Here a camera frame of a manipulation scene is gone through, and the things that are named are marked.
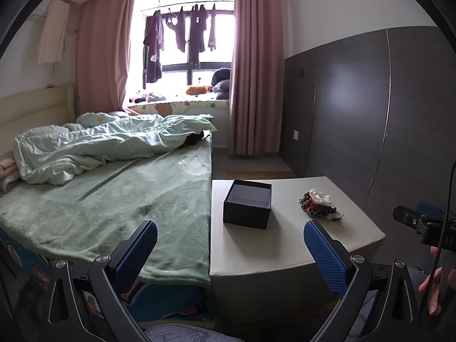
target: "metal bolt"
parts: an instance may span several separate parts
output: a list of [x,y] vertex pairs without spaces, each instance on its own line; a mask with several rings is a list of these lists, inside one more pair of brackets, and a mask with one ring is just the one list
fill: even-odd
[[396,266],[399,268],[404,268],[405,267],[405,262],[402,260],[396,260]]
[[108,255],[99,255],[97,258],[96,258],[96,261],[99,263],[99,264],[104,264],[106,261],[108,261],[109,259],[109,256]]
[[67,262],[65,260],[58,260],[56,262],[56,268],[62,268],[63,266],[65,266],[67,264]]
[[366,261],[366,259],[363,256],[361,256],[361,255],[353,255],[352,259],[357,264],[362,264],[364,261]]

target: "human hand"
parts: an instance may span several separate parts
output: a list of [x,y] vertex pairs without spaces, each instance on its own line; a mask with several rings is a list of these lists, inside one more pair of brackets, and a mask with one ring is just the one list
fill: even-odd
[[[437,254],[437,247],[430,248],[431,253],[435,256]],[[429,315],[439,315],[441,306],[439,305],[439,294],[440,294],[440,282],[442,278],[442,268],[438,268],[435,271],[434,279],[429,290],[428,297],[428,311]],[[423,283],[418,287],[419,292],[424,292],[429,282],[429,276],[424,280]],[[456,290],[456,269],[452,270],[448,275],[448,285]]]

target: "white nightstand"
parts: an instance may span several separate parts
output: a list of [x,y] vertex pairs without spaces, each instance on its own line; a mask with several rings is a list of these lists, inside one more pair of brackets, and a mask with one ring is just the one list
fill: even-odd
[[264,321],[306,312],[334,298],[303,241],[310,220],[298,199],[311,188],[332,197],[341,223],[320,219],[352,253],[368,260],[385,234],[327,177],[259,180],[272,184],[266,230],[223,222],[223,201],[232,180],[213,180],[210,278],[218,317],[229,323]]

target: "beige rug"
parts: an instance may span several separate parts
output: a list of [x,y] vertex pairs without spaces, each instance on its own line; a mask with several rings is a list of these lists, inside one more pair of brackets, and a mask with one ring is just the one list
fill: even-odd
[[227,180],[276,180],[295,179],[297,176],[293,171],[227,171]]

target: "pink curtain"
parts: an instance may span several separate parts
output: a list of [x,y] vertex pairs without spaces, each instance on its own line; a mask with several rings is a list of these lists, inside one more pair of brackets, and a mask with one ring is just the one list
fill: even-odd
[[229,151],[276,153],[284,80],[281,1],[235,0],[234,16]]
[[134,3],[135,0],[88,0],[82,5],[76,45],[82,113],[122,110]]

